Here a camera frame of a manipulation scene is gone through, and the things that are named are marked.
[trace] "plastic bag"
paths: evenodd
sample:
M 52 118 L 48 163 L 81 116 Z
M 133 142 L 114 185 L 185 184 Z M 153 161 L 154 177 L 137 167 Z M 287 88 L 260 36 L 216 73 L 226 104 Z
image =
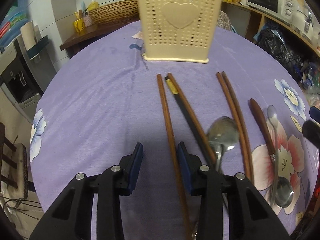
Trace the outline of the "plastic bag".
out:
M 302 79 L 303 74 L 299 68 L 303 63 L 303 57 L 285 43 L 283 35 L 278 30 L 261 30 L 257 45 L 276 59 L 296 82 Z

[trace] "beige plastic utensil holder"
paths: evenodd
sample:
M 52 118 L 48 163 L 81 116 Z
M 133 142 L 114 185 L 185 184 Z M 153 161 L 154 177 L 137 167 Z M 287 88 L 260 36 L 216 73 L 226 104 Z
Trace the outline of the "beige plastic utensil holder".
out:
M 138 0 L 146 60 L 207 63 L 222 0 Z

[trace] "gold band on chopstick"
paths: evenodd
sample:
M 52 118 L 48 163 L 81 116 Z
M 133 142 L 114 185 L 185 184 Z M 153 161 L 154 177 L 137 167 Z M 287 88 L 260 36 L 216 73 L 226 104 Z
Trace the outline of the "gold band on chopstick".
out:
M 170 79 L 165 79 L 165 81 L 167 82 L 167 85 L 168 85 L 171 93 L 173 95 L 178 94 L 178 91 L 177 91 L 176 87 L 174 86 L 174 84 L 172 83 L 172 81 Z

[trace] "wooden chopstick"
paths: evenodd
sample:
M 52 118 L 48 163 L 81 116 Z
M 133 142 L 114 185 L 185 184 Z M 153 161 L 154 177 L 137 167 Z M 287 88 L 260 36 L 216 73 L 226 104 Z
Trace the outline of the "wooden chopstick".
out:
M 160 98 L 161 98 L 165 128 L 167 130 L 167 137 L 168 137 L 168 142 L 169 142 L 171 158 L 172 158 L 174 172 L 175 172 L 175 176 L 176 176 L 178 194 L 179 194 L 179 199 L 180 199 L 180 203 L 181 203 L 181 207 L 182 207 L 182 215 L 183 215 L 183 222 L 185 225 L 186 240 L 191 240 L 192 230 L 191 230 L 191 224 L 190 224 L 190 220 L 189 220 L 187 199 L 186 199 L 185 190 L 183 187 L 180 166 L 179 166 L 178 159 L 177 159 L 177 152 L 176 152 L 176 146 L 175 146 L 175 141 L 174 141 L 174 134 L 173 134 L 172 124 L 171 124 L 171 118 L 170 118 L 167 98 L 165 95 L 163 81 L 162 81 L 162 77 L 160 74 L 157 75 L 157 82 L 158 82 L 159 93 L 160 93 Z
M 247 145 L 246 145 L 245 138 L 244 138 L 244 132 L 243 132 L 243 129 L 242 129 L 242 126 L 241 126 L 241 122 L 240 122 L 240 119 L 239 119 L 235 104 L 232 101 L 232 97 L 230 95 L 229 89 L 228 89 L 227 84 L 224 81 L 223 77 L 221 76 L 221 73 L 217 72 L 216 75 L 217 75 L 219 83 L 220 83 L 220 85 L 222 87 L 223 93 L 224 93 L 224 95 L 225 95 L 225 97 L 227 99 L 227 102 L 228 102 L 229 108 L 231 110 L 233 119 L 235 120 L 236 125 L 237 125 L 238 130 L 239 130 L 240 147 L 241 147 L 241 153 L 242 153 L 242 158 L 243 158 L 243 163 L 244 163 L 244 173 L 247 176 L 247 178 L 251 182 L 253 182 L 253 180 L 252 180 L 253 179 L 252 178 L 253 172 L 250 169 L 250 167 L 252 165 L 250 165 L 250 159 L 249 159 L 250 158 L 249 154 L 251 155 L 251 153 L 249 153 L 249 151 L 247 150 Z
M 245 122 L 244 122 L 244 118 L 243 118 L 243 114 L 242 114 L 242 111 L 241 111 L 241 108 L 240 108 L 240 105 L 239 105 L 239 102 L 238 102 L 238 99 L 236 97 L 236 94 L 231 86 L 231 83 L 228 79 L 228 76 L 227 74 L 223 71 L 222 72 L 222 77 L 224 79 L 224 82 L 226 83 L 227 87 L 228 87 L 228 90 L 229 90 L 229 93 L 230 93 L 230 96 L 232 98 L 232 101 L 236 107 L 236 111 L 237 111 L 237 114 L 238 114 L 238 117 L 239 117 L 239 120 L 240 120 L 240 124 L 241 124 L 241 127 L 242 127 L 242 132 L 243 132 L 243 135 L 244 135 L 244 140 L 245 140 L 245 144 L 246 144 L 246 149 L 248 151 L 247 155 L 248 155 L 248 159 L 249 159 L 249 166 L 250 166 L 250 171 L 251 171 L 251 182 L 253 183 L 254 182 L 254 177 L 253 177 L 253 164 L 252 164 L 252 155 L 251 155 L 251 147 L 250 147 L 250 142 L 249 142 L 249 136 L 248 136 L 248 131 L 247 131 L 247 127 L 245 125 Z
M 205 147 L 205 144 L 203 143 L 202 139 L 201 139 L 201 136 L 200 134 L 198 133 L 198 130 L 194 124 L 194 122 L 191 120 L 191 116 L 190 114 L 188 113 L 187 109 L 185 108 L 182 100 L 181 100 L 181 97 L 177 91 L 177 89 L 175 88 L 175 86 L 173 85 L 171 79 L 169 77 L 165 77 L 165 82 L 167 83 L 168 85 L 168 88 L 169 90 L 171 91 L 174 99 L 176 100 L 181 112 L 183 113 L 184 115 L 184 118 L 186 119 L 189 127 L 190 127 L 190 130 L 192 131 L 193 133 L 193 136 L 195 137 L 197 143 L 198 143 L 198 146 L 207 162 L 207 164 L 210 166 L 210 167 L 214 167 L 213 163 L 212 163 L 212 160 L 209 156 L 209 154 L 207 153 L 207 149 Z
M 208 142 L 208 139 L 207 139 L 207 136 L 205 135 L 203 129 L 202 129 L 202 126 L 201 124 L 199 123 L 195 113 L 193 112 L 187 98 L 185 97 L 185 95 L 183 94 L 181 88 L 179 87 L 178 83 L 176 82 L 176 80 L 174 79 L 173 75 L 171 73 L 168 73 L 168 77 L 170 78 L 170 80 L 172 81 L 173 85 L 175 86 L 177 92 L 179 93 L 179 96 L 181 98 L 181 101 L 186 109 L 186 111 L 188 112 L 194 126 L 196 127 L 196 130 L 202 140 L 202 143 L 205 147 L 205 150 L 207 152 L 207 154 L 209 155 L 211 161 L 212 161 L 212 164 L 214 165 L 217 161 L 217 158 L 216 158 L 216 155 L 215 153 L 213 152 L 212 148 L 210 147 L 209 145 L 209 142 Z

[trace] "paper towel roll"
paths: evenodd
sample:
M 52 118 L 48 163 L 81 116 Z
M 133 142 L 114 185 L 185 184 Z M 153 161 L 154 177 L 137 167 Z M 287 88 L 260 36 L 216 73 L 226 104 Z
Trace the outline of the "paper towel roll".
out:
M 27 22 L 25 25 L 23 25 L 20 28 L 22 39 L 24 42 L 24 45 L 26 47 L 26 50 L 31 49 L 36 44 L 36 36 L 35 32 L 33 30 L 33 23 Z

